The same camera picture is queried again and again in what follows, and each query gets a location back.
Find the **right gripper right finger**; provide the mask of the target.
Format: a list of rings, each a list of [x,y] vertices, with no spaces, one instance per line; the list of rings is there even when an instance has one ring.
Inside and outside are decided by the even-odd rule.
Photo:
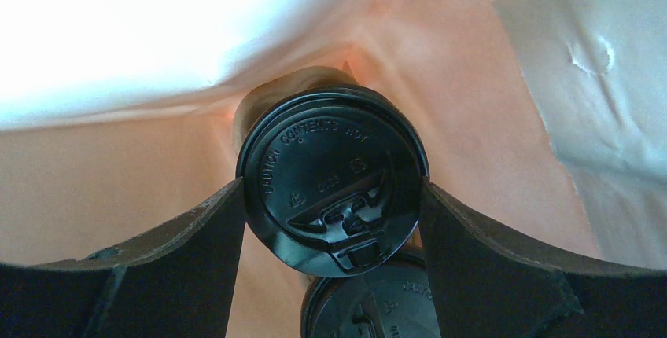
[[[420,232],[444,337],[663,337],[666,273],[569,252],[429,180]]]

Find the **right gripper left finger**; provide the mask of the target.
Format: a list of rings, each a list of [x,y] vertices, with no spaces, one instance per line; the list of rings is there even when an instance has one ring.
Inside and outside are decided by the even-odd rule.
[[[223,337],[245,229],[241,179],[84,259],[1,266],[4,337]]]

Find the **black coffee cup lid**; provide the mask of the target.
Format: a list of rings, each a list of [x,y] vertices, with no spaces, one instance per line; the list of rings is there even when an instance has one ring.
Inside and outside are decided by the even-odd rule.
[[[236,166],[247,222],[284,264],[351,277],[383,264],[418,224],[424,146],[380,93],[314,88],[263,103]]]

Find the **orange paper bag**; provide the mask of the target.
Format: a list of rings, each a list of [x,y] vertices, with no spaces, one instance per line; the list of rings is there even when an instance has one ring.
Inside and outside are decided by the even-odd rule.
[[[415,125],[433,180],[597,256],[492,0],[1,0],[1,261],[82,259],[234,177],[256,86],[348,73]]]

